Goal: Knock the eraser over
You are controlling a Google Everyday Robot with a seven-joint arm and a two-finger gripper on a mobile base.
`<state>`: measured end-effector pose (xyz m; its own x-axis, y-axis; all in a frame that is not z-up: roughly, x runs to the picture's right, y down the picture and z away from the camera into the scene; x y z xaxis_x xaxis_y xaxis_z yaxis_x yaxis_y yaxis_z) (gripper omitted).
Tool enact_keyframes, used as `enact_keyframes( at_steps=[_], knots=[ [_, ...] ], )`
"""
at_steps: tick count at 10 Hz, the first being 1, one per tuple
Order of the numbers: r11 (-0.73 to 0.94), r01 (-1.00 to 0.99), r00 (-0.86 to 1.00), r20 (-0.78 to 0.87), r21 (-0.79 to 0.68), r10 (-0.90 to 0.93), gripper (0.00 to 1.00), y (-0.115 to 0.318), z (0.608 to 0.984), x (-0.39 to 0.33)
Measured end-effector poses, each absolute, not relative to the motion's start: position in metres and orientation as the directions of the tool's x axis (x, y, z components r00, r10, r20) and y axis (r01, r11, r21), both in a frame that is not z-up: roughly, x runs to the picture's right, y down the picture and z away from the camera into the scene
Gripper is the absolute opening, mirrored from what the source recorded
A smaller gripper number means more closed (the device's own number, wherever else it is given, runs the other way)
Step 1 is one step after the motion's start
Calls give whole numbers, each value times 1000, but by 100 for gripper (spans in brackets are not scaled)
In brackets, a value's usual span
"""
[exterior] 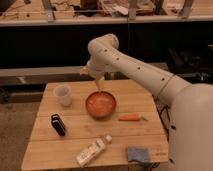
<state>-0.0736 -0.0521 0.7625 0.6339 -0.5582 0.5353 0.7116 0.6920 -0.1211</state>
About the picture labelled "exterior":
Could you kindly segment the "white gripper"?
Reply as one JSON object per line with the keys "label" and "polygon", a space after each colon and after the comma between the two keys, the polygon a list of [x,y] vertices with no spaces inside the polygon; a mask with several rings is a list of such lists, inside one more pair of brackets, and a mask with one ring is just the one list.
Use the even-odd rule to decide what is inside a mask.
{"label": "white gripper", "polygon": [[80,74],[86,74],[95,79],[95,84],[99,92],[103,90],[106,65],[96,59],[90,59],[87,64],[80,70]]}

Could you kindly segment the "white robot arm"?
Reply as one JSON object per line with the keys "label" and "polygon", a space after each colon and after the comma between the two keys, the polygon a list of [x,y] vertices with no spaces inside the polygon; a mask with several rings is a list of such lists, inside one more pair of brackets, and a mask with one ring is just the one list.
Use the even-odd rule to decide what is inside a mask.
{"label": "white robot arm", "polygon": [[100,79],[110,65],[170,107],[168,171],[213,171],[213,85],[192,84],[121,53],[118,46],[114,34],[91,40],[83,72]]}

